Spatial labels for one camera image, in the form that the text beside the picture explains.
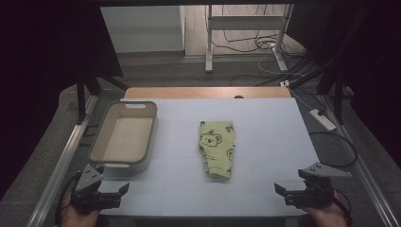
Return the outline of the aluminium rail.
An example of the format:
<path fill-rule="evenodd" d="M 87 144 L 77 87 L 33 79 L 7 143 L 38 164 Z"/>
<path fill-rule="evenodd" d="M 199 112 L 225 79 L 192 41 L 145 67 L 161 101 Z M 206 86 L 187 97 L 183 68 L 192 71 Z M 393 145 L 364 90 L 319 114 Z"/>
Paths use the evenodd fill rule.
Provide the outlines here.
<path fill-rule="evenodd" d="M 57 197 L 59 189 L 61 188 L 61 184 L 67 173 L 68 167 L 75 155 L 79 141 L 90 122 L 93 108 L 95 107 L 97 100 L 98 96 L 89 96 L 85 104 L 86 111 L 83 121 L 80 125 L 76 125 L 73 128 L 70 137 L 61 153 L 61 156 L 44 188 L 44 191 L 26 224 L 26 227 L 43 227 L 46 217 L 49 214 L 55 198 Z"/>
<path fill-rule="evenodd" d="M 357 144 L 353 141 L 348 130 L 346 129 L 345 123 L 335 117 L 334 107 L 328 96 L 318 95 L 319 100 L 326 106 L 326 114 L 328 118 L 333 121 L 337 127 L 337 133 L 346 139 L 348 139 L 355 147 Z M 396 217 L 389 201 L 385 197 L 384 192 L 380 188 L 379 184 L 374 178 L 374 175 L 369 170 L 366 162 L 363 159 L 362 154 L 359 152 L 358 157 L 353 164 L 355 171 L 357 172 L 360 181 L 365 187 L 377 213 L 380 215 L 385 227 L 401 227 L 401 221 Z"/>

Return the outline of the white power strip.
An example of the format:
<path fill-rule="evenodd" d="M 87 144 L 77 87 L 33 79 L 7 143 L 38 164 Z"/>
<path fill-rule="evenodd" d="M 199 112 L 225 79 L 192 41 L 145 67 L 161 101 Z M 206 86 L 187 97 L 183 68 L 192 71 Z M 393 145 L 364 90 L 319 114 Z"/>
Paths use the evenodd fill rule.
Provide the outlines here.
<path fill-rule="evenodd" d="M 317 109 L 311 110 L 309 114 L 320 123 L 327 131 L 333 131 L 337 127 L 323 114 L 322 111 Z"/>

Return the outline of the light blue table mat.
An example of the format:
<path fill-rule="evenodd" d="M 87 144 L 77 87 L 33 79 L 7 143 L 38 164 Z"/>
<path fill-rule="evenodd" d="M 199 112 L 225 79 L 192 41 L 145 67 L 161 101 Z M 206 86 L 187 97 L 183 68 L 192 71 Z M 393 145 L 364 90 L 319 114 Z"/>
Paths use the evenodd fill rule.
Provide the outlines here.
<path fill-rule="evenodd" d="M 132 175 L 105 173 L 100 186 L 130 188 L 115 216 L 160 218 L 291 217 L 274 187 L 304 188 L 298 172 L 318 156 L 293 98 L 159 99 L 150 164 Z M 234 124 L 232 176 L 209 176 L 199 149 L 202 121 Z"/>

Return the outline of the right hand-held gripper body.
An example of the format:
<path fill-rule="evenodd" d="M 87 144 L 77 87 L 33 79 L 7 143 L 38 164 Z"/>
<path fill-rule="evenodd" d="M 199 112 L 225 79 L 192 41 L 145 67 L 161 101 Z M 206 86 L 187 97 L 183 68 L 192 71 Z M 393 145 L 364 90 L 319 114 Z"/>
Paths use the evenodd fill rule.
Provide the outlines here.
<path fill-rule="evenodd" d="M 284 199 L 286 205 L 301 207 L 323 208 L 334 201 L 334 188 L 331 178 L 351 178 L 350 172 L 336 169 L 321 163 L 298 170 L 298 175 L 304 180 L 305 189 L 286 190 Z"/>

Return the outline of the white metal desk frame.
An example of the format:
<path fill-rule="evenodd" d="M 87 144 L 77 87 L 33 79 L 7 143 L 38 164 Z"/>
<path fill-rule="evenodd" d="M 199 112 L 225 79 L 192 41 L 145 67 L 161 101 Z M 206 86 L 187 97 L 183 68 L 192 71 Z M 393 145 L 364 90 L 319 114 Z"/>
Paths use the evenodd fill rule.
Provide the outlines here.
<path fill-rule="evenodd" d="M 205 52 L 205 72 L 213 72 L 213 47 L 212 34 L 214 30 L 274 30 L 278 32 L 275 44 L 272 44 L 273 56 L 281 73 L 286 73 L 288 68 L 283 59 L 281 44 L 287 29 L 290 14 L 293 5 L 288 4 L 285 7 L 282 16 L 276 15 L 237 15 L 237 16 L 213 16 L 212 6 L 208 6 L 206 18 L 207 25 L 207 47 Z"/>

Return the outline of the beige plastic basket grey rim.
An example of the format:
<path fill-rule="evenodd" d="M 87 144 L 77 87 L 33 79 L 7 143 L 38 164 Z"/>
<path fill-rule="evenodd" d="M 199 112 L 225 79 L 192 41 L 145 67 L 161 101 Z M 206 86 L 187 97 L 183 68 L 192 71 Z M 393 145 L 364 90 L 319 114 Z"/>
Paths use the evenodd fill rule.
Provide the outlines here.
<path fill-rule="evenodd" d="M 90 148 L 99 165 L 132 172 L 149 167 L 158 108 L 152 101 L 116 101 L 104 114 Z"/>

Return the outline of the person's right hand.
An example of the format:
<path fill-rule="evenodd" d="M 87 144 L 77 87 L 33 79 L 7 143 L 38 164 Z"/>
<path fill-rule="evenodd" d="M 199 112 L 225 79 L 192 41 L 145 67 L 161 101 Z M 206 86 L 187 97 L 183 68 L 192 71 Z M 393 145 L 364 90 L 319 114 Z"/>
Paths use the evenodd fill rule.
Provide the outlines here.
<path fill-rule="evenodd" d="M 348 227 L 343 211 L 332 202 L 323 208 L 303 207 L 306 215 L 298 219 L 299 227 Z"/>

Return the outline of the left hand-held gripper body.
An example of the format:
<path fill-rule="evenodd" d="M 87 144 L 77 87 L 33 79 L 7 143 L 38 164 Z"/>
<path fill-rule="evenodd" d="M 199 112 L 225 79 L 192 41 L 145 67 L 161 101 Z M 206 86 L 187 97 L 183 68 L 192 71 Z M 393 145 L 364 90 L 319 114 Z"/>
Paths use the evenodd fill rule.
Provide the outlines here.
<path fill-rule="evenodd" d="M 103 171 L 103 166 L 94 168 L 86 165 L 78 174 L 71 192 L 71 204 L 81 214 L 120 206 L 122 189 L 113 193 L 102 193 L 98 190 L 102 183 Z"/>

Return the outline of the green koala print pants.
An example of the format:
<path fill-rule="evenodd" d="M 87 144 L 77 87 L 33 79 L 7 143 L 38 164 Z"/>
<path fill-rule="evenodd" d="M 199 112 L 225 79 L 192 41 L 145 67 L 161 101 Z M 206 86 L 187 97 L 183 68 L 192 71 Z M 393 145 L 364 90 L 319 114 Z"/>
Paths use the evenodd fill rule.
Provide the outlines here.
<path fill-rule="evenodd" d="M 201 121 L 200 151 L 206 173 L 214 178 L 230 179 L 234 159 L 232 121 Z"/>

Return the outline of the wooden table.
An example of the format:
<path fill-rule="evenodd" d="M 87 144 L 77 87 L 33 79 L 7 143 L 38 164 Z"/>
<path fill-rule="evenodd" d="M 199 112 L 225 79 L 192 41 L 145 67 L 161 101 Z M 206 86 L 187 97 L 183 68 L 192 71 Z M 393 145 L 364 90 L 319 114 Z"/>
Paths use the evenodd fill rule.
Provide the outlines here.
<path fill-rule="evenodd" d="M 290 98 L 285 87 L 131 87 L 124 98 Z"/>

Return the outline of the black metal stand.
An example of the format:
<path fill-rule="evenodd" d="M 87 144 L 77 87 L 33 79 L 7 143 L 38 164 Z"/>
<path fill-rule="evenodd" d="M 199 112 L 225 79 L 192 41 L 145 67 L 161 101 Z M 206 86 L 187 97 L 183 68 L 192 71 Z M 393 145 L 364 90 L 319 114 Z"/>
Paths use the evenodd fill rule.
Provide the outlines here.
<path fill-rule="evenodd" d="M 339 45 L 333 51 L 331 58 L 326 64 L 305 75 L 302 79 L 291 82 L 289 89 L 295 89 L 305 84 L 308 81 L 316 78 L 317 76 L 323 76 L 316 90 L 319 95 L 326 95 L 332 87 L 335 87 L 334 95 L 334 116 L 342 124 L 342 98 L 343 98 L 343 73 L 341 64 L 344 62 L 346 52 L 351 46 L 351 42 L 355 39 L 357 31 L 366 19 L 368 12 L 370 11 L 368 6 L 358 6 L 355 12 L 351 15 L 349 22 L 346 23 L 345 28 L 340 32 Z"/>
<path fill-rule="evenodd" d="M 77 94 L 78 94 L 78 125 L 81 125 L 86 116 L 86 102 L 85 102 L 85 90 L 88 90 L 91 95 L 97 96 L 102 92 L 98 78 L 105 79 L 109 83 L 118 87 L 123 91 L 127 91 L 129 86 L 118 79 L 113 78 L 98 69 L 90 69 L 88 72 L 77 74 Z"/>

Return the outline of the white cabinet panel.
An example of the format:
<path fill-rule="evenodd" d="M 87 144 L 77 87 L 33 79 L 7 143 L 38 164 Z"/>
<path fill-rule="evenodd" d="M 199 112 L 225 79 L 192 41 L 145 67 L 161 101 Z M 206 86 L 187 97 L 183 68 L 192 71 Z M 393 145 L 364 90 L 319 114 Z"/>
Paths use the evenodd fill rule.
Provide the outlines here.
<path fill-rule="evenodd" d="M 101 13 L 117 53 L 184 50 L 183 7 L 104 7 Z"/>

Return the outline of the person's left hand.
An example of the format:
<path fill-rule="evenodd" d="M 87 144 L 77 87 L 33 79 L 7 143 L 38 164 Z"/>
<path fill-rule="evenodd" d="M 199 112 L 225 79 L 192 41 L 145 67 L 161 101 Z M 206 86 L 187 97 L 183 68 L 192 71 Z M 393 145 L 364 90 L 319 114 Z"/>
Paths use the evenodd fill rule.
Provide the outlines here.
<path fill-rule="evenodd" d="M 87 215 L 79 213 L 70 203 L 70 195 L 67 194 L 62 201 L 61 227 L 96 227 L 99 211 L 92 211 Z"/>

